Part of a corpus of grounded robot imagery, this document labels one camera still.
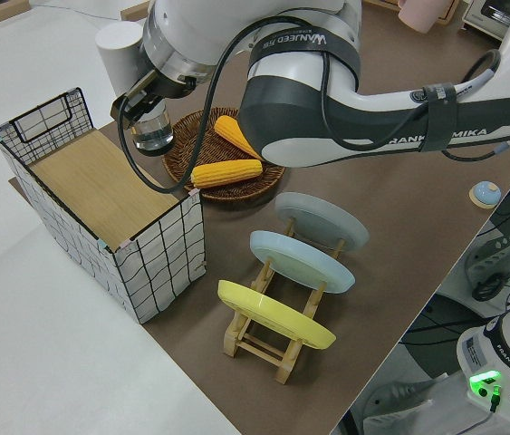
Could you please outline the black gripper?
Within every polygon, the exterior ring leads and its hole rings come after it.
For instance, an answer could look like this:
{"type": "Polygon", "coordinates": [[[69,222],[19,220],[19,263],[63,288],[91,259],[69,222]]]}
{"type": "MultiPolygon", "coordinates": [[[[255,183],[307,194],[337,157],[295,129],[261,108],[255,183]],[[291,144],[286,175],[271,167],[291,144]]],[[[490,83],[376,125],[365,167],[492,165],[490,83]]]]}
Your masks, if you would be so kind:
{"type": "Polygon", "coordinates": [[[120,106],[125,102],[122,109],[124,123],[135,123],[145,113],[146,106],[151,111],[166,110],[166,99],[159,95],[157,86],[160,84],[159,73],[149,71],[138,79],[131,88],[119,96],[111,105],[110,115],[117,121],[119,118],[120,106]]]}

